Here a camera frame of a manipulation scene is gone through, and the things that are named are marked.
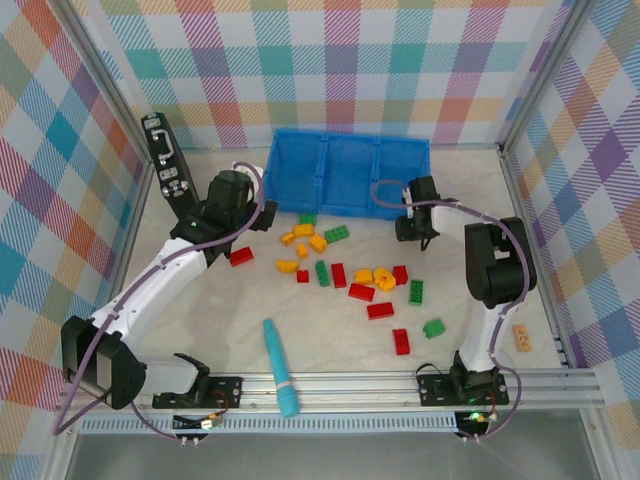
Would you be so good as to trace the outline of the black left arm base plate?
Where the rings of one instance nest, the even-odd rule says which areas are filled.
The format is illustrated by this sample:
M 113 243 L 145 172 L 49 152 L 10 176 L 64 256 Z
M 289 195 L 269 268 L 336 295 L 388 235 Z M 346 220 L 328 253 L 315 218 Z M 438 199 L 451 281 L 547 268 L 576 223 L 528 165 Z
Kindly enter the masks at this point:
M 243 378 L 207 376 L 197 379 L 185 393 L 166 392 L 153 396 L 153 409 L 237 409 L 240 405 Z

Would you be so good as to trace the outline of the aluminium side rail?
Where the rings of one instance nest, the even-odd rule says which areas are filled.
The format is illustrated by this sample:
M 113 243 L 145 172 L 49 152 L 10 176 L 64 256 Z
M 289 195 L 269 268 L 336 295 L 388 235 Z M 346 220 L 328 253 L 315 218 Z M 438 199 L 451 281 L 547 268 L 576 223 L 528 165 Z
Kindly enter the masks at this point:
M 125 278 L 131 261 L 133 247 L 139 230 L 143 210 L 154 178 L 153 167 L 147 164 L 143 167 L 138 186 L 133 190 L 128 203 L 129 213 L 126 216 L 121 233 L 116 236 L 115 254 L 111 262 L 111 272 L 107 280 L 103 280 L 99 287 L 95 308 L 108 303 L 124 286 Z
M 505 180 L 506 188 L 508 190 L 515 213 L 524 222 L 524 228 L 529 241 L 532 260 L 537 272 L 537 290 L 541 298 L 541 302 L 549 323 L 552 336 L 559 344 L 557 349 L 564 355 L 561 364 L 566 368 L 575 368 L 576 358 L 573 354 L 568 337 L 566 336 L 566 331 L 561 321 L 560 312 L 553 297 L 551 284 L 544 268 L 544 263 L 540 254 L 537 238 L 529 215 L 526 211 L 524 197 L 521 194 L 514 169 L 510 162 L 509 152 L 502 144 L 498 144 L 497 155 L 500 168 Z

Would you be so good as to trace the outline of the aluminium frame post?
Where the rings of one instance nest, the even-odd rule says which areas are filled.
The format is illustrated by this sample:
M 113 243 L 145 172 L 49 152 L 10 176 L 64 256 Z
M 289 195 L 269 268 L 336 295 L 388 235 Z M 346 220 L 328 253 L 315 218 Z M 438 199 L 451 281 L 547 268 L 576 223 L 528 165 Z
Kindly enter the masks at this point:
M 549 0 L 545 6 L 508 90 L 504 120 L 495 134 L 499 152 L 509 151 L 523 134 L 598 1 Z
M 104 58 L 87 31 L 72 1 L 46 1 L 56 19 L 68 34 L 98 89 L 104 94 L 107 103 L 113 109 L 115 117 L 121 122 L 123 130 L 134 149 L 147 164 L 151 164 L 146 137 L 141 130 L 139 119 L 126 102 L 125 96 L 117 86 Z

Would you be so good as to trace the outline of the teal marker pen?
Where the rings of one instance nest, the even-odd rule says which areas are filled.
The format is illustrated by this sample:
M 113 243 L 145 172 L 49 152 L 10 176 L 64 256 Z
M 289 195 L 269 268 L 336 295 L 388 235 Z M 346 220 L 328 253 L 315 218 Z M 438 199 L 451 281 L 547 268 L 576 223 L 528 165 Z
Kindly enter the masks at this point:
M 272 368 L 280 413 L 284 418 L 292 418 L 298 415 L 300 411 L 298 394 L 291 381 L 279 332 L 271 318 L 263 321 L 263 334 Z

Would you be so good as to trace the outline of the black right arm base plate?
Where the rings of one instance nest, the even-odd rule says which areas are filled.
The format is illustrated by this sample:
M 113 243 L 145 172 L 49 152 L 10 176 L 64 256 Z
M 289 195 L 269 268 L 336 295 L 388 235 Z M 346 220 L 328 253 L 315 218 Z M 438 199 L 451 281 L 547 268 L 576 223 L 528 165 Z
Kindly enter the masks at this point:
M 504 376 L 499 374 L 497 384 L 480 388 L 466 399 L 460 399 L 454 384 L 448 375 L 437 373 L 417 376 L 420 404 L 427 406 L 506 406 L 509 404 L 509 392 Z

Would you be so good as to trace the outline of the blue plastic bin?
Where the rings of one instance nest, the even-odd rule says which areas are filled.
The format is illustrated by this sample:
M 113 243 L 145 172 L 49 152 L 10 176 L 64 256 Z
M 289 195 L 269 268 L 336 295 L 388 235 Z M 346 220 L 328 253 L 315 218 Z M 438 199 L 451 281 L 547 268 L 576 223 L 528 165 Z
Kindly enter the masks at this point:
M 318 211 L 318 175 L 323 158 L 323 134 L 277 129 L 265 168 L 266 198 L 280 211 Z

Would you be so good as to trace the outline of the black connector panel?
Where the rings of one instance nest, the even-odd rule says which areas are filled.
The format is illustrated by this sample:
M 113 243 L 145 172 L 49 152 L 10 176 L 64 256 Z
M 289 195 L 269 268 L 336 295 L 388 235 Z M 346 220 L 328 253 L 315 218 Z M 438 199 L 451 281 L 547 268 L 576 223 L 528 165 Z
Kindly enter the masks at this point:
M 176 217 L 181 219 L 199 203 L 199 196 L 185 157 L 163 113 L 152 112 L 143 116 L 141 125 L 161 195 Z

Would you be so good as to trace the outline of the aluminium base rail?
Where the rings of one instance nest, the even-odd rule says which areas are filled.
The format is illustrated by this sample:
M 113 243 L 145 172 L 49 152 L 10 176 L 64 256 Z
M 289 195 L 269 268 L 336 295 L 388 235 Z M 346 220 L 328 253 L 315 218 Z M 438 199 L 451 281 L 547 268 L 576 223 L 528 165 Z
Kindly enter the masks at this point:
M 504 379 L 511 401 L 520 394 L 521 410 L 588 409 L 605 406 L 603 393 L 589 369 L 525 369 L 522 388 L 510 374 Z M 277 413 L 276 389 L 270 373 L 242 373 L 236 413 Z M 423 406 L 415 373 L 410 371 L 293 373 L 303 413 L 469 411 L 472 405 Z

